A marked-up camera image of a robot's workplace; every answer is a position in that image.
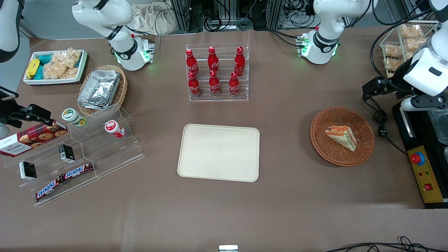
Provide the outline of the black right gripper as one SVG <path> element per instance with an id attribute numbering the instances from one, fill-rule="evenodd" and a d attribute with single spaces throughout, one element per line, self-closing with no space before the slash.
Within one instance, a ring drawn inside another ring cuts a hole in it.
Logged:
<path id="1" fill-rule="evenodd" d="M 10 125 L 21 128 L 23 121 L 36 121 L 43 124 L 53 124 L 51 112 L 35 104 L 28 107 L 1 107 L 0 122 L 3 125 Z"/>

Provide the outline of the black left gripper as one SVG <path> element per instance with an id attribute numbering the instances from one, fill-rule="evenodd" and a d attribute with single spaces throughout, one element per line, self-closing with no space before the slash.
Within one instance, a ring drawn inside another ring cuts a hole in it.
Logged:
<path id="1" fill-rule="evenodd" d="M 396 99 L 403 99 L 408 96 L 415 96 L 419 93 L 404 80 L 404 75 L 408 72 L 411 66 L 412 59 L 408 59 L 401 66 L 397 68 L 394 75 L 388 79 L 391 84 L 385 84 L 383 78 L 373 78 L 371 81 L 363 85 L 363 101 L 367 101 L 374 96 L 393 93 Z"/>

